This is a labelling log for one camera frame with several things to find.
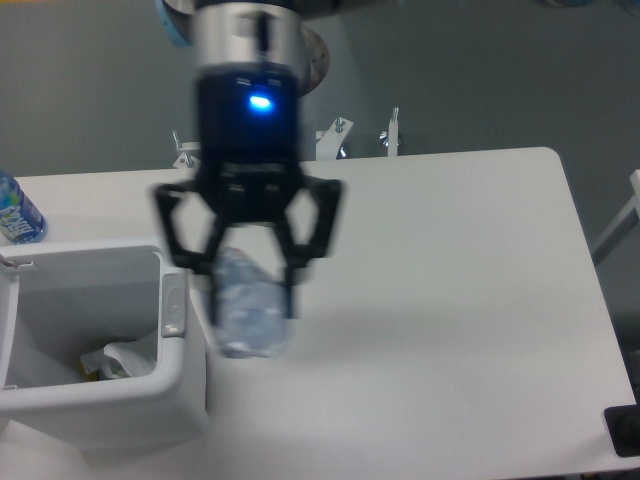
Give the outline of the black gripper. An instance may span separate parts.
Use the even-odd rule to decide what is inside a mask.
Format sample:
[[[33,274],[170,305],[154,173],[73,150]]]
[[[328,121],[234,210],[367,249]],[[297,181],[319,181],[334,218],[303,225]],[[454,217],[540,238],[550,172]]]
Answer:
[[[195,180],[153,188],[161,231],[173,264],[187,269],[205,294],[206,314],[219,326],[219,281],[215,264],[231,224],[274,223],[285,266],[286,312],[296,318],[295,286],[315,259],[330,254],[343,181],[305,176],[300,165],[299,82],[274,63],[206,67],[195,83],[200,167]],[[306,243],[294,240],[287,208],[299,189],[316,205],[316,223]],[[206,241],[187,242],[181,204],[200,195],[212,213]]]

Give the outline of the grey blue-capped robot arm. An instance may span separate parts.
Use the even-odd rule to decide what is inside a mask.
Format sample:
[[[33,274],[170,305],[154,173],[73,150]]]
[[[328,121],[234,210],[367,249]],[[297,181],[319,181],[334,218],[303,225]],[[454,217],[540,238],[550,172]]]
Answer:
[[[302,96],[319,83],[308,20],[365,8],[362,1],[166,1],[163,8],[196,54],[199,166],[193,178],[155,187],[153,197],[175,265],[204,279],[212,325],[222,289],[213,273],[229,228],[274,231],[285,262],[283,287],[325,257],[344,185],[307,175],[301,165]],[[203,251],[185,248],[173,214],[189,193],[213,212]]]

